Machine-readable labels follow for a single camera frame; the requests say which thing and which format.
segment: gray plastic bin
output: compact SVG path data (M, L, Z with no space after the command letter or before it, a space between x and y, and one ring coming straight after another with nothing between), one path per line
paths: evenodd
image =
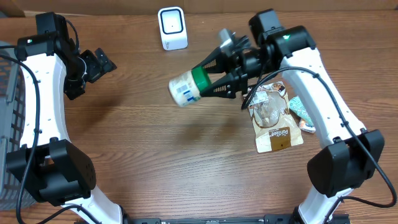
M8 43L0 41L0 46ZM14 49L0 49L0 54L15 58ZM24 131L25 85L19 66L0 58L0 210L16 207L19 181L6 170L6 154L19 150ZM35 200L25 190L22 208Z

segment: cable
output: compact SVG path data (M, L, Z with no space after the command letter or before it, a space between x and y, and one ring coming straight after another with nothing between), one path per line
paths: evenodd
M8 49L8 48L16 48L17 46L15 45L5 45L5 46L0 46L0 49Z
M356 141L358 146L362 149L362 151L365 153L365 155L368 157L368 159L373 163L373 165L375 166L375 168L377 169L377 171L380 173L381 177L383 178L383 180L387 184L389 190L391 191L391 195L392 195L392 201L390 203L388 203L388 204L380 204L380 203L370 202L368 200L364 200L364 199L353 197L353 196L339 197L338 200L333 204L333 206L331 207L331 209L329 210L327 215L325 216L325 219L324 219L324 221L322 223L327 224L327 221L328 221L330 215L336 210L336 208L339 205L339 203L342 202L343 200L346 200L346 199L355 200L357 202L362 202L362 203L365 203L367 205L372 205L374 207L379 207L379 208L391 208L391 207L393 207L397 203L397 192L396 192L394 186L392 185L391 181L389 180L387 175L384 173L384 171L381 169L379 164L373 158L371 153L366 149L365 145L361 142L361 140L359 140L357 135L351 129L351 127L349 126L348 121L344 117L344 114L341 112L341 109L340 109L340 107L339 107L339 105L338 105L338 103L336 101L335 96L331 92L331 90L328 87L328 85L326 84L326 82L319 76L319 74L317 74L314 71L311 71L311 70L309 70L307 68L302 68L302 67L285 67L285 68L281 68L281 69L279 69L279 70L277 70L275 72L272 72L272 73L268 74L265 78L263 78L261 81L259 81L257 83L257 85L254 88L251 89L251 91L248 93L246 99L242 103L242 110L246 109L248 107L248 104L250 104L250 102L252 101L252 99L254 97L254 93L256 92L258 87L260 87L266 81L274 78L278 73L284 72L284 71L287 71L287 70L301 70L303 72L307 72L307 73L311 74L313 78L318 79L319 82L325 87L325 90L328 92L328 94L329 94L329 96L330 96L330 98L331 98L331 100L332 100L332 102L333 102L333 104L334 104L334 106L335 106L335 108L337 110L337 113L340 116L340 119L342 121L341 125L346 127L347 131L350 133L350 135L352 135L352 137L354 138L354 140Z
M75 35L76 35L76 46L75 46L75 49L73 49L73 53L75 54L75 55L79 55L79 37L77 36L77 31L76 31L76 28L75 28L75 26L72 24L72 22L70 22L68 19L65 19L66 20L66 22L70 25L70 27L72 27L72 29L73 29L73 31L75 32Z
M21 187L19 188L19 191L18 191L18 199L17 199L17 206L16 206L16 217L17 217L17 220L18 220L18 222L20 224L25 224L25 222L22 220L22 217L21 217L21 205L22 205L22 197L24 195L24 189L25 189L26 180L27 180L27 174L29 173L30 168L32 167L34 154L36 152L37 143L38 143L38 140L39 140L39 133L40 133L40 129L39 129L39 126L40 126L40 93L39 93L39 85L38 85L36 76L34 75L32 70L27 65L25 65L24 63L12 58L12 57L8 57L6 55L0 55L0 58L4 58L6 60L10 60L10 61L12 61L12 62L24 67L29 72L29 74L31 75L32 80L33 80L33 84L35 86L36 115L35 115L34 140L33 140L32 150L30 152L30 155L29 155L29 158L28 158L28 161L27 161L27 164L26 164L24 175L22 176ZM67 206L65 208L62 208L59 211L55 212L53 215L51 215L48 218L46 218L45 220L39 222L38 224L47 223L51 219L55 218L59 214L63 213L64 211L66 211L68 209L71 209L71 208L77 208L78 211L81 210L95 224L101 224L92 214L90 214L86 209L81 207L81 205L70 205L70 206Z

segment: wood grain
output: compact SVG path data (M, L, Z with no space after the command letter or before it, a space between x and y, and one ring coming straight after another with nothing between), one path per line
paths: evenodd
M186 16L189 47L166 52L156 16L69 17L81 48L101 47L118 69L74 101L65 99L68 132L94 162L98 185L132 217L249 217L290 213L310 188L306 163L320 149L303 133L304 144L258 154L254 131L240 100L202 99L174 105L168 81L204 59L227 27L251 35L252 13ZM304 25L343 98L368 129L380 129L386 146L380 164L398 186L398 13L281 12L285 27ZM0 39L15 44L35 34L34 18L1 19ZM287 86L289 97L293 89ZM376 174L353 195L387 203L391 196ZM58 208L47 203L24 210L28 223ZM0 223L16 223L15 211ZM398 209L357 202L340 206L352 223L396 223ZM66 212L54 223L72 223Z

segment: white square object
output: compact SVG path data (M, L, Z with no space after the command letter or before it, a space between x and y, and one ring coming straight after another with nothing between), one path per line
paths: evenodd
M188 46L184 13L180 7L167 7L157 13L160 36L165 50L184 49Z

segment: black cable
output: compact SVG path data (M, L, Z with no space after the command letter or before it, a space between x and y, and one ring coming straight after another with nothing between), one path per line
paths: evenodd
M5 46L0 46L0 49L8 49L8 48L16 48L17 46L15 45L5 45Z
M76 28L75 28L75 26L72 24L72 22L70 22L69 20L67 20L67 19L65 19L66 20L66 22L70 25L70 27L72 27L72 29L73 29L73 31L75 32L75 35L76 35L76 46L75 46L75 49L73 49L73 53L75 54L75 55L79 55L79 37L77 36L77 31L76 31Z
M358 144L358 146L362 149L362 151L365 153L365 155L368 157L368 159L373 163L373 165L375 166L376 170L380 173L381 177L383 178L383 180L385 181L385 183L387 184L389 190L391 191L391 195L392 195L392 201L388 204L380 204L380 203L375 203L375 202L370 202L368 200L364 200L361 198L357 198L357 197L353 197L353 196L343 196L343 197L339 197L338 200L333 204L332 208L329 210L329 212L327 213L327 215L325 216L325 219L322 223L327 224L327 221L329 219L329 216L336 210L338 204L340 202L342 202L343 200L346 199L351 199L351 200L355 200L357 202L362 202L365 203L367 205L372 205L374 207L379 207L379 208L391 208L393 207L396 203L397 203L397 192L394 188L394 186L392 185L391 181L389 180L389 178L387 177L387 175L384 173L384 171L381 169L381 167L379 166L379 164L376 162L376 160L373 158L373 156L371 155L371 153L366 149L365 145L361 142L361 140L359 140L359 138L357 137L357 135L354 133L354 131L351 129L351 127L349 126L349 123L347 122L347 120L344 117L344 114L341 112L341 109L336 101L335 96L333 95L333 93L331 92L330 88L328 87L328 85L326 84L326 82L319 76L319 74L315 73L314 71L311 71L307 68L302 68L302 67L285 67L285 68L281 68L275 72L272 72L270 74L268 74L265 78L263 78L260 82L257 83L257 85L251 89L251 91L248 93L246 99L243 101L242 103L242 110L246 109L248 107L248 105L250 104L250 102L252 101L253 97L254 97L254 93L256 92L256 90L266 81L274 78L278 73L280 72L284 72L287 70L301 70L303 72L307 72L309 74L312 75L313 78L316 78L320 81L320 83L323 85L323 87L325 87L325 90L328 92L336 110L337 113L339 114L339 117L342 121L342 125L346 127L347 131L350 133L350 135L352 135L352 137L354 138L354 140L356 141L356 143Z
M18 199L17 199L17 206L16 206L16 217L17 217L17 220L18 220L18 222L20 224L25 224L25 222L22 220L22 217L21 217L21 205L22 205L22 197L24 195L24 189L25 189L26 180L27 180L27 174L29 173L30 168L32 167L34 154L35 154L35 151L36 151L36 148L37 148L37 142L39 140L39 133L40 133L40 129L39 129L39 126L40 126L40 93L39 93L39 85L38 85L36 76L34 75L32 70L27 65L25 65L24 63L12 58L12 57L6 56L6 55L0 55L0 58L4 58L6 60L10 60L10 61L12 61L12 62L24 67L29 72L30 76L32 77L33 84L35 86L36 115L35 115L34 140L33 140L32 150L30 152L30 155L29 155L29 158L28 158L28 161L27 161L27 164L26 164L24 175L22 176L21 187L19 188L19 191L18 191ZM70 205L70 206L67 206L65 208L62 208L59 211L55 212L53 215L51 215L48 218L46 218L45 220L39 222L38 224L47 223L51 219L55 218L59 214L63 213L64 211L66 211L68 209L71 209L71 208L77 208L78 211L81 210L95 224L101 224L92 214L90 214L86 209L84 209L80 205Z

